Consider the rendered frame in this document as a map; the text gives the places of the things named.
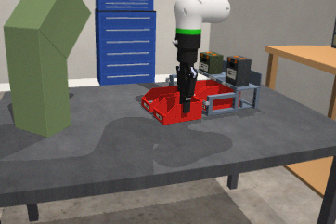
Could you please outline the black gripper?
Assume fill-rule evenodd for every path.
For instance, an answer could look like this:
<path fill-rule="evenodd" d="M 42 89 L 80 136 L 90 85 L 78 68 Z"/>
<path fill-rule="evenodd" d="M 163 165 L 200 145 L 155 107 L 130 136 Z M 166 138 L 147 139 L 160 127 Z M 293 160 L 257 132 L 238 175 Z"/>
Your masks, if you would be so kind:
<path fill-rule="evenodd" d="M 180 93 L 179 104 L 183 104 L 183 113 L 190 112 L 190 100 L 194 96 L 198 73 L 194 72 L 194 63 L 198 59 L 198 49 L 177 49 L 177 90 Z"/>

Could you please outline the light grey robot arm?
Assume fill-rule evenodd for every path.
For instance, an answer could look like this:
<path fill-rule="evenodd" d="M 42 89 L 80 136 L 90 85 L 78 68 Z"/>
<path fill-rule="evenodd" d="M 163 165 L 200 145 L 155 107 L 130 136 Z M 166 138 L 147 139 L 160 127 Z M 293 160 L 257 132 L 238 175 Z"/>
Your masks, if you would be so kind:
<path fill-rule="evenodd" d="M 185 50 L 200 48 L 202 23 L 221 23 L 230 13 L 227 0 L 176 0 L 174 5 L 175 47 Z"/>

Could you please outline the red bin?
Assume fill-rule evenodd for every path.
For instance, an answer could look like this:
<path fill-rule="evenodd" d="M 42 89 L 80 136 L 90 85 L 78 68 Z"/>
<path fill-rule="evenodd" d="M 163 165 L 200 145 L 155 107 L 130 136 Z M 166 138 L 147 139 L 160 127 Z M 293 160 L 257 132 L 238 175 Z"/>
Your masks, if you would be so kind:
<path fill-rule="evenodd" d="M 197 99 L 200 99 L 201 101 L 203 101 L 203 100 L 206 101 L 207 96 L 217 95 L 217 94 L 225 94 L 225 93 L 232 93 L 232 92 L 234 92 L 234 89 L 229 88 L 227 86 L 206 87 L 199 93 L 199 95 L 197 96 Z M 215 99 L 213 101 L 213 110 L 231 108 L 232 107 L 232 101 L 233 101 L 233 98 Z M 202 109 L 206 111 L 206 106 L 204 104 L 202 104 Z"/>
<path fill-rule="evenodd" d="M 152 88 L 146 95 L 143 96 L 143 107 L 148 112 L 153 112 L 153 108 L 164 98 L 180 96 L 177 86 L 165 86 Z M 149 100 L 153 100 L 150 104 Z"/>
<path fill-rule="evenodd" d="M 155 118 L 163 125 L 201 119 L 202 101 L 191 97 L 190 112 L 183 113 L 180 96 L 166 97 L 155 106 Z"/>
<path fill-rule="evenodd" d="M 194 97 L 196 98 L 204 88 L 215 87 L 215 86 L 223 86 L 223 85 L 218 82 L 215 82 L 214 80 L 196 81 Z"/>

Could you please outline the dark grey case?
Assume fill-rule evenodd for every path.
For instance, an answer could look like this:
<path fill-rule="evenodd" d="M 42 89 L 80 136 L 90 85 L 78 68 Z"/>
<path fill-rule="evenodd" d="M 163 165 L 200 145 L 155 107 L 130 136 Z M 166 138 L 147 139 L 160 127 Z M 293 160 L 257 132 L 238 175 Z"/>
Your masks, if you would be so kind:
<path fill-rule="evenodd" d="M 236 87 L 248 86 L 250 82 L 252 60 L 243 58 L 241 56 L 227 57 L 226 82 Z"/>

